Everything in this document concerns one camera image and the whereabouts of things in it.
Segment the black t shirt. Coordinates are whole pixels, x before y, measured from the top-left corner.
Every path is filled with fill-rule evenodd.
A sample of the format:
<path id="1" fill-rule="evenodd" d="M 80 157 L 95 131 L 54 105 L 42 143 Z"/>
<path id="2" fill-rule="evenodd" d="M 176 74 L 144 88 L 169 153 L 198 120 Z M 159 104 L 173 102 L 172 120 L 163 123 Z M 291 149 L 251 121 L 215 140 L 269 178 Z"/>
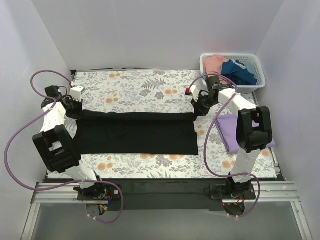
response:
<path id="1" fill-rule="evenodd" d="M 199 154 L 193 113 L 84 110 L 73 139 L 80 154 Z"/>

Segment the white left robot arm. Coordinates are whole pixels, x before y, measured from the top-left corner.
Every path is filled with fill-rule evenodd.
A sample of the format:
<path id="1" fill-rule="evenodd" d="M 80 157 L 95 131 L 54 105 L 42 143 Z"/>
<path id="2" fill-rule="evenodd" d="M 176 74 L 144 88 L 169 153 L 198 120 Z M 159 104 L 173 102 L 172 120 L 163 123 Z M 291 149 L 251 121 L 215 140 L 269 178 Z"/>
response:
<path id="1" fill-rule="evenodd" d="M 45 166 L 50 172 L 58 172 L 78 181 L 74 190 L 85 197 L 103 199 L 107 190 L 95 171 L 85 166 L 76 149 L 73 138 L 65 127 L 65 117 L 77 120 L 83 111 L 82 93 L 85 88 L 72 86 L 69 94 L 63 95 L 56 85 L 45 88 L 46 97 L 41 109 L 44 116 L 40 133 L 32 137 Z"/>

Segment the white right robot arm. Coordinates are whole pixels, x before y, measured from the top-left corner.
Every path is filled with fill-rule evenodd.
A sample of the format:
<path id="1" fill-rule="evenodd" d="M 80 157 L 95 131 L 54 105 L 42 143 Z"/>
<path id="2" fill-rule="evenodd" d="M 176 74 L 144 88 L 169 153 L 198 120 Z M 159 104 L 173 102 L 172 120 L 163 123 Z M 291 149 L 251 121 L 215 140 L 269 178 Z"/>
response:
<path id="1" fill-rule="evenodd" d="M 205 90 L 201 90 L 192 82 L 185 94 L 191 95 L 191 104 L 195 116 L 206 116 L 210 109 L 221 104 L 228 108 L 237 118 L 235 138 L 239 146 L 235 165 L 224 175 L 225 183 L 210 186 L 208 194 L 213 200 L 245 199 L 247 194 L 254 193 L 252 171 L 261 152 L 273 140 L 271 114 L 266 106 L 257 106 L 241 96 L 238 86 L 227 77 L 222 84 L 222 75 L 211 73 L 202 76 Z"/>

